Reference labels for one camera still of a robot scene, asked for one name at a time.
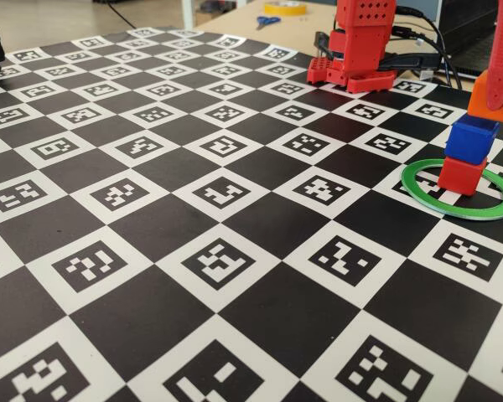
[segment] stacked cubes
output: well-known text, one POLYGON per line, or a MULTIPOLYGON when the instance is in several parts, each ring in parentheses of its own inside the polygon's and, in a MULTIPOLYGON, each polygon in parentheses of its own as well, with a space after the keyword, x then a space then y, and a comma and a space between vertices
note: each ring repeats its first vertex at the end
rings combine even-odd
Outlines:
POLYGON ((473 195, 486 166, 500 123, 470 115, 453 124, 445 147, 445 162, 438 186, 447 190, 473 195))

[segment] blue cube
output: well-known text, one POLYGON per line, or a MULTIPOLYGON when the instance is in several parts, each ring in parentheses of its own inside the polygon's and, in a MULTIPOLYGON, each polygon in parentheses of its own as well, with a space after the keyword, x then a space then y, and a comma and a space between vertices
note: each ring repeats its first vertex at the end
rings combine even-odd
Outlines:
POLYGON ((463 115, 453 124, 445 155, 479 165, 488 156, 499 129, 497 121, 463 115))

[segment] red cube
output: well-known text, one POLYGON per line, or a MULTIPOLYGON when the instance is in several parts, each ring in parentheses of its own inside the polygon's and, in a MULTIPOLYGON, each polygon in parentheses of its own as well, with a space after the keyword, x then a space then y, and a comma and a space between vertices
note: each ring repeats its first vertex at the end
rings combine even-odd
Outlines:
POLYGON ((485 166, 486 158, 480 165, 472 165, 459 159, 446 157, 439 175, 438 186, 455 193, 473 195, 485 166))

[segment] floor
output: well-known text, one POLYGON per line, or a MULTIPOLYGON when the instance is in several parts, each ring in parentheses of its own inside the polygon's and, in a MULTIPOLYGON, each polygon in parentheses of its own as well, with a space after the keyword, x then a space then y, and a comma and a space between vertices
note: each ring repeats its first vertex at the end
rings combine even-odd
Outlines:
MULTIPOLYGON (((127 0, 114 7, 137 27, 182 27, 180 0, 127 0)), ((126 29, 106 4, 91 0, 0 0, 6 52, 126 29)))

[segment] orange block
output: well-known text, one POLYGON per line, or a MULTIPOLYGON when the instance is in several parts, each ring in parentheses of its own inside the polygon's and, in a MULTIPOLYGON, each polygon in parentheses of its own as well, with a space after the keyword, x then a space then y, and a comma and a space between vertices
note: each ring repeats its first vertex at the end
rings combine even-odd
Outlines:
POLYGON ((481 119, 502 121, 503 122, 503 106, 500 109, 492 111, 488 107, 486 98, 486 85, 488 81, 488 70, 483 71, 483 74, 475 80, 471 98, 469 98, 468 114, 481 119))

